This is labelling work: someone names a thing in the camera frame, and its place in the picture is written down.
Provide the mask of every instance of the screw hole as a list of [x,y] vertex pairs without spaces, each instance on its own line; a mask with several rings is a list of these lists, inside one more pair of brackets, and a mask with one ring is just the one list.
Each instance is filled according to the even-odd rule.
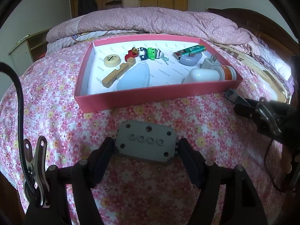
[[147,131],[147,132],[151,132],[151,131],[152,131],[152,127],[151,127],[151,126],[147,126],[147,127],[146,127],[146,131]]

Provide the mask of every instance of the floral bedsheet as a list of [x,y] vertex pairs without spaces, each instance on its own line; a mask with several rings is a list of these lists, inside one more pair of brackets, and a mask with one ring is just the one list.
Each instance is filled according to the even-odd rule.
[[[90,42],[60,49],[35,62],[20,77],[24,92],[24,137],[35,149],[37,139],[48,140],[46,168],[74,165],[99,148],[106,136],[115,137],[127,119],[173,127],[195,150],[218,165],[233,168],[242,164],[256,187],[267,217],[281,208],[278,193],[263,167],[269,139],[256,132],[250,120],[236,116],[233,104],[223,93],[208,94],[84,114],[74,100],[74,88],[82,59]],[[268,87],[247,66],[218,47],[242,75],[241,95],[258,100],[270,98]],[[274,143],[267,164],[279,176],[281,145]],[[17,96],[14,86],[0,103],[0,171],[16,185],[23,208],[23,192],[17,142]],[[113,156],[104,178],[92,191],[105,224],[186,224],[199,190],[191,184],[179,158],[169,165],[150,164]],[[213,224],[218,224],[225,188],[221,187]],[[72,222],[79,224],[72,186],[67,186]]]

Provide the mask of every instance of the pink box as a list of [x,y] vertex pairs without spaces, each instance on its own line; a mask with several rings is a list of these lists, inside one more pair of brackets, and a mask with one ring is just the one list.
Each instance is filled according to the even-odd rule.
[[194,37],[163,35],[163,34],[141,34],[112,37],[102,40],[96,40],[90,44],[84,56],[79,75],[75,86],[75,100],[84,113],[97,112],[101,110],[113,109],[118,107],[127,107],[131,105],[142,104],[146,102],[163,101],[168,99],[183,98],[194,95],[204,95],[227,91],[229,88],[236,89],[242,82],[242,76],[236,72],[237,80],[191,83],[178,85],[164,85],[147,88],[138,88],[125,91],[112,91],[94,95],[81,95],[81,86],[83,83],[86,65],[91,56],[93,43],[95,46],[107,44],[128,42],[128,41],[145,41],[145,40],[171,40],[182,42],[199,43],[206,47],[211,54],[217,55],[217,59],[223,65],[230,65],[215,49],[205,43],[203,40]]

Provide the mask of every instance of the toy figure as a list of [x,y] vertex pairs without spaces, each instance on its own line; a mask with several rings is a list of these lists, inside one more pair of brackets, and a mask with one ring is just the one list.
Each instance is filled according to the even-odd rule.
[[128,58],[136,58],[139,55],[139,50],[136,48],[132,48],[128,51],[128,54],[125,55],[125,61],[127,62]]
[[141,61],[144,61],[144,60],[148,59],[146,48],[144,48],[144,47],[139,48],[139,57],[140,57]]
[[155,58],[161,58],[161,56],[162,56],[160,49],[154,49],[152,47],[149,47],[147,49],[147,55],[148,55],[148,58],[151,60],[154,60]]

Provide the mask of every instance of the bedspread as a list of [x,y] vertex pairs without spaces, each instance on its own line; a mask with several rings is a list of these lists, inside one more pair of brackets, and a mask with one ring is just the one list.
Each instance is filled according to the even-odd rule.
[[[46,168],[74,165],[99,148],[106,136],[115,137],[127,119],[173,127],[195,150],[218,165],[243,164],[262,200],[268,218],[280,209],[284,195],[275,191],[264,171],[263,155],[269,139],[256,132],[252,121],[236,116],[223,93],[208,94],[84,114],[74,100],[74,88],[89,42],[60,49],[28,68],[20,77],[24,92],[24,137],[35,149],[37,139],[48,140]],[[244,97],[270,98],[263,81],[220,48],[212,45],[242,75],[238,91]],[[0,171],[14,183],[26,210],[23,174],[17,142],[17,96],[14,86],[0,103]],[[279,176],[281,145],[271,147],[267,164]],[[225,189],[213,224],[220,219]],[[113,156],[103,180],[92,190],[105,224],[186,224],[199,190],[191,184],[179,158],[168,165]],[[74,224],[79,224],[72,195],[67,198]]]
[[47,41],[99,30],[136,30],[197,37],[225,45],[256,40],[254,35],[220,15],[183,12],[160,7],[115,8],[95,11],[65,21],[47,34]]

